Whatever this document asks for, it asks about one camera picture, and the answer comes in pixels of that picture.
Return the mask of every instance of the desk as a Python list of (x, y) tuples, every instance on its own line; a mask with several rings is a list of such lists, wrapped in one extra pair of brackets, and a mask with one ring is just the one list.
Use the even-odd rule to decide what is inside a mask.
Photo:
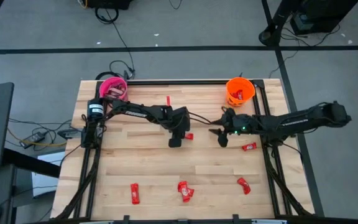
[[(288, 113), (280, 80), (264, 80), (270, 112)], [(82, 81), (72, 125), (82, 128), (81, 115), (86, 114), (87, 101), (94, 98), (96, 81)], [(225, 85), (131, 85), (129, 99), (144, 105), (164, 105), (170, 95), (174, 108), (188, 110), (210, 120), (219, 119), (225, 104)], [(254, 114), (252, 100), (237, 108), (236, 113)], [(227, 148), (219, 147), (217, 136), (205, 124), (191, 121), (193, 141), (183, 140), (181, 148), (168, 147), (170, 134), (145, 119), (119, 115), (106, 122), (93, 204), (92, 220), (230, 219), (273, 218), (267, 173), (261, 148), (244, 152), (241, 146), (256, 142), (257, 135), (229, 136)], [(296, 146), (291, 138), (286, 144)], [(66, 153), (80, 144), (68, 141)], [(295, 150), (279, 147), (287, 187), (298, 201), (313, 213), (308, 185)], [(78, 188), (84, 149), (70, 154), (64, 161), (51, 217), (56, 217), (69, 203)], [(251, 187), (244, 195), (237, 179), (243, 177)], [(183, 203), (178, 193), (179, 181), (186, 180), (195, 194)], [(130, 184), (139, 184), (140, 204), (131, 204)], [(280, 211), (283, 200), (276, 187)], [(85, 215), (87, 194), (83, 197), (81, 216)]]

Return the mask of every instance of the black cable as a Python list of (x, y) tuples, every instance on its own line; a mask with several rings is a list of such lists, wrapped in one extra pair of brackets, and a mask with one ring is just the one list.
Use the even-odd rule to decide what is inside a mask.
[(211, 124), (211, 123), (207, 123), (207, 122), (204, 122), (204, 121), (200, 121), (200, 120), (198, 120), (198, 119), (196, 119), (196, 118), (190, 118), (190, 119), (195, 120), (195, 121), (198, 121), (198, 122), (203, 123), (203, 124), (207, 124), (207, 125), (210, 125), (210, 124)]
[(128, 66), (128, 64), (125, 63), (123, 60), (113, 60), (112, 62), (110, 62), (110, 64), (109, 64), (110, 72), (119, 75), (119, 76), (120, 76), (121, 78), (123, 78), (123, 79), (128, 79), (128, 77), (124, 77), (124, 76), (121, 75), (120, 73), (117, 73), (117, 72), (113, 72), (113, 71), (112, 71), (111, 65), (112, 65), (113, 63), (116, 63), (116, 62), (121, 62), (121, 63), (123, 63), (123, 64), (128, 68), (128, 70), (129, 70), (131, 73), (134, 72), (134, 70), (133, 70), (130, 66)]
[(178, 10), (180, 8), (181, 2), (182, 2), (182, 0), (180, 0), (179, 5), (177, 7), (175, 7), (175, 6), (173, 6), (171, 0), (169, 0), (169, 4), (171, 4), (171, 6), (174, 10)]
[(6, 142), (8, 142), (9, 144), (14, 145), (14, 146), (17, 146), (17, 147), (22, 147), (22, 146), (20, 146), (20, 145), (18, 145), (18, 144), (14, 144), (13, 142), (10, 142), (10, 141), (8, 141), (8, 140), (6, 140), (6, 139), (5, 139), (5, 141), (6, 141)]
[(284, 142), (282, 142), (282, 144), (283, 144), (284, 146), (289, 147), (289, 148), (295, 150), (296, 152), (298, 152), (299, 155), (300, 155), (300, 157), (301, 157), (301, 161), (303, 162), (303, 156), (302, 156), (301, 151), (299, 151), (298, 149), (296, 149), (296, 148), (294, 148), (294, 147), (292, 147), (292, 146), (289, 146), (289, 145), (285, 144)]
[[(288, 30), (291, 34), (295, 35), (295, 34), (294, 34), (293, 32), (291, 32), (289, 29), (287, 29), (287, 28), (283, 28), (283, 29)], [(317, 44), (314, 44), (314, 45), (310, 45), (310, 44), (306, 43), (304, 40), (297, 38), (297, 37), (301, 37), (301, 36), (297, 36), (297, 35), (295, 35), (295, 36), (297, 36), (297, 37), (293, 37), (293, 36), (290, 36), (290, 35), (288, 35), (288, 34), (283, 34), (283, 35), (286, 35), (286, 36), (288, 36), (288, 37), (291, 37), (292, 39), (286, 39), (286, 38), (284, 38), (283, 36), (281, 36), (281, 38), (283, 38), (283, 39), (285, 39), (285, 40), (298, 40), (298, 41), (301, 41), (302, 43), (306, 44), (308, 47), (316, 47), (316, 46), (322, 44), (322, 43), (324, 42), (324, 40), (326, 40), (326, 38), (327, 38), (329, 35), (337, 33), (340, 29), (341, 29), (341, 25), (338, 24), (338, 29), (337, 29), (337, 30), (332, 31), (332, 32), (326, 34), (326, 35), (323, 37), (323, 39), (321, 39), (320, 42), (318, 42)]]
[(41, 221), (49, 214), (49, 212), (52, 211), (52, 208), (53, 208), (53, 205), (52, 205), (52, 206), (50, 207), (50, 209), (43, 215), (43, 217), (40, 218), (40, 220), (37, 221), (37, 223), (38, 223), (38, 222), (41, 222)]
[[(70, 125), (70, 123), (69, 123), (70, 121), (71, 121), (71, 119), (66, 120), (66, 121), (64, 121), (64, 122), (62, 122), (62, 123), (37, 123), (37, 122), (33, 122), (33, 121), (20, 121), (20, 120), (18, 120), (18, 119), (9, 118), (9, 122), (12, 122), (12, 123), (33, 124), (33, 125), (39, 126), (38, 128), (34, 128), (31, 133), (34, 135), (34, 133), (35, 133), (37, 130), (41, 130), (41, 129), (42, 129), (42, 130), (45, 130), (45, 132), (44, 132), (43, 134), (44, 134), (44, 135), (49, 134), (50, 139), (51, 139), (50, 144), (53, 144), (53, 143), (55, 142), (56, 138), (57, 138), (57, 133), (56, 133), (56, 131), (59, 130), (60, 128), (62, 128), (65, 124), (68, 124), (71, 128), (73, 128), (73, 127)], [(44, 125), (53, 125), (53, 124), (59, 124), (59, 126), (58, 126), (57, 128), (55, 128), (55, 129), (48, 128), (48, 127), (45, 127), (45, 126), (44, 126)], [(47, 148), (47, 147), (48, 147), (48, 146), (44, 146), (44, 147), (42, 147), (42, 148), (40, 148), (40, 149), (36, 149), (37, 146), (36, 146), (36, 145), (33, 145), (33, 151), (35, 151), (35, 152), (42, 151), (42, 150), (44, 150), (44, 149)]]
[[(111, 19), (110, 13), (107, 9), (105, 9), (107, 12), (107, 15), (109, 16), (109, 18)], [(132, 68), (130, 68), (125, 62), (123, 62), (125, 65), (127, 65), (128, 70), (131, 72), (131, 75), (129, 77), (126, 77), (127, 79), (134, 79), (135, 78), (135, 65), (134, 65), (134, 59), (132, 58), (132, 54), (131, 51), (129, 50), (127, 44), (125, 43), (124, 39), (122, 38), (121, 34), (118, 31), (117, 25), (114, 23), (114, 21), (112, 22), (114, 28), (117, 31), (118, 37), (121, 39), (121, 42), (124, 44), (125, 48), (128, 51), (129, 57), (131, 58), (131, 63), (132, 63)]]
[(308, 131), (308, 132), (303, 132), (302, 134), (309, 134), (309, 133), (315, 132), (317, 129), (318, 129), (318, 128), (314, 128), (313, 130)]
[(201, 118), (201, 119), (203, 119), (203, 120), (207, 121), (208, 123), (211, 123), (211, 121), (210, 121), (210, 120), (206, 119), (206, 118), (205, 118), (205, 117), (203, 117), (203, 116), (200, 116), (200, 115), (195, 114), (195, 113), (192, 113), (192, 112), (189, 112), (189, 114), (194, 115), (194, 116), (197, 116), (197, 117), (199, 117), (199, 118)]
[[(332, 31), (332, 32), (326, 34), (326, 35), (323, 37), (323, 39), (322, 39), (320, 42), (318, 42), (317, 44), (315, 44), (315, 45), (310, 45), (310, 44), (308, 44), (307, 42), (305, 42), (304, 40), (297, 38), (297, 37), (302, 37), (302, 36), (299, 36), (299, 35), (294, 34), (294, 33), (291, 32), (289, 29), (287, 29), (287, 28), (285, 28), (285, 27), (284, 27), (283, 29), (288, 30), (291, 34), (295, 35), (296, 37), (290, 36), (290, 35), (288, 35), (288, 34), (282, 34), (282, 36), (281, 36), (282, 39), (284, 39), (284, 40), (295, 40), (295, 41), (298, 42), (298, 46), (299, 46), (299, 47), (300, 47), (300, 42), (304, 43), (304, 44), (307, 45), (308, 47), (316, 47), (316, 46), (322, 44), (322, 43), (324, 42), (324, 40), (325, 40), (329, 35), (337, 33), (337, 32), (341, 29), (341, 26), (338, 24), (338, 29), (337, 29), (337, 30)], [(285, 61), (286, 61), (287, 59), (295, 57), (295, 55), (296, 55), (298, 52), (299, 52), (299, 50), (297, 50), (292, 56), (289, 56), (289, 57), (285, 58), (284, 61), (283, 61), (275, 70), (273, 70), (273, 71), (270, 72), (268, 78), (271, 78), (272, 75), (273, 75), (273, 73), (274, 73), (275, 71), (277, 71), (278, 69), (280, 69), (280, 67), (285, 63)]]
[(60, 162), (60, 167), (62, 167), (63, 161), (67, 158), (67, 156), (69, 156), (71, 153), (75, 152), (79, 147), (81, 146), (81, 144), (77, 147), (75, 147), (71, 152), (69, 152), (67, 155), (65, 155), (62, 159), (62, 161)]
[[(15, 194), (15, 195), (13, 195), (12, 197), (16, 197), (16, 196), (18, 196), (18, 195), (24, 194), (24, 193), (29, 192), (29, 191), (34, 190), (34, 189), (44, 189), (44, 188), (49, 188), (49, 187), (57, 187), (57, 185), (54, 185), (54, 186), (45, 186), (45, 187), (33, 187), (33, 188), (31, 188), (31, 189), (24, 190), (24, 191), (22, 191), (22, 192), (20, 192), (20, 193), (18, 193), (18, 194)], [(3, 204), (4, 204), (5, 202), (7, 202), (8, 200), (10, 200), (12, 197), (9, 197), (9, 198), (5, 199), (2, 203), (0, 203), (0, 206), (3, 205)]]
[(106, 19), (104, 16), (100, 16), (99, 9), (101, 9), (101, 6), (95, 7), (95, 9), (94, 9), (94, 15), (96, 16), (96, 18), (98, 19), (99, 22), (107, 25), (107, 24), (112, 24), (114, 21), (116, 21), (118, 19), (118, 15), (119, 15), (118, 9), (115, 9), (116, 16), (112, 19), (110, 16), (110, 13), (107, 11), (106, 8), (104, 8), (106, 10), (107, 14), (109, 15), (110, 20)]
[[(289, 146), (289, 145), (285, 144), (284, 142), (281, 142), (281, 143), (282, 143), (284, 146), (289, 147), (289, 148), (295, 150), (296, 152), (298, 152), (299, 155), (300, 155), (300, 157), (301, 157), (301, 161), (303, 162), (303, 156), (302, 156), (301, 151), (299, 151), (298, 149), (296, 149), (296, 148), (294, 148), (294, 147), (292, 147), (292, 146)], [(271, 155), (272, 158), (274, 158), (274, 157), (275, 157), (275, 153), (274, 153), (274, 150), (273, 150), (273, 146), (272, 146), (272, 145), (269, 145), (269, 148), (272, 149), (270, 155)]]
[(293, 55), (291, 55), (291, 56), (289, 56), (289, 57), (286, 57), (286, 58), (284, 59), (284, 61), (283, 61), (275, 70), (272, 70), (272, 71), (270, 72), (270, 74), (268, 75), (268, 78), (271, 78), (272, 75), (273, 75), (273, 73), (274, 73), (275, 71), (277, 71), (278, 69), (280, 69), (281, 66), (282, 66), (288, 59), (295, 57), (295, 55), (296, 55), (298, 52), (299, 52), (299, 50), (297, 50)]

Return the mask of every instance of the table leg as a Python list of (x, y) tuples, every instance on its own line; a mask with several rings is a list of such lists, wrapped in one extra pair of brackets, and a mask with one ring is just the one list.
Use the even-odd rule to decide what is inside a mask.
[(41, 161), (6, 148), (4, 150), (2, 161), (5, 164), (13, 164), (17, 168), (29, 170), (50, 177), (59, 178), (60, 175), (60, 166), (56, 166), (50, 162)]

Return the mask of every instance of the white label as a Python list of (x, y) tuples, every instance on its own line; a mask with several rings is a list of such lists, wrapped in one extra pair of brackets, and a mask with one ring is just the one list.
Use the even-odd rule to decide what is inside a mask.
[(103, 106), (102, 105), (97, 105), (97, 104), (94, 104), (94, 105), (90, 105), (89, 108), (99, 108), (99, 109), (102, 109), (103, 110)]
[(131, 111), (126, 111), (125, 114), (132, 115), (132, 116), (138, 116), (141, 118), (145, 118), (147, 116), (146, 114), (141, 114), (141, 113), (136, 113), (136, 112), (131, 112)]
[(103, 114), (103, 110), (101, 110), (101, 109), (92, 109), (92, 113), (101, 113), (101, 114)]

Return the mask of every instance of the yellow cable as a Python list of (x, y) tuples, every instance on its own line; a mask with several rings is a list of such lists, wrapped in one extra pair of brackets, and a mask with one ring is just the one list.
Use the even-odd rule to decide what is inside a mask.
[(88, 8), (88, 0), (85, 0), (85, 6), (82, 5), (82, 3), (80, 2), (81, 0), (77, 0), (77, 1), (83, 9)]
[(23, 139), (19, 139), (18, 137), (16, 137), (11, 130), (9, 130), (9, 128), (7, 129), (7, 131), (9, 132), (9, 134), (11, 134), (12, 137), (14, 137), (16, 140), (24, 142), (26, 144), (33, 144), (36, 146), (50, 146), (50, 147), (58, 147), (58, 146), (64, 146), (66, 143), (60, 143), (60, 144), (43, 144), (43, 143), (37, 143), (37, 142), (32, 142), (32, 141), (27, 141), (27, 140), (23, 140)]

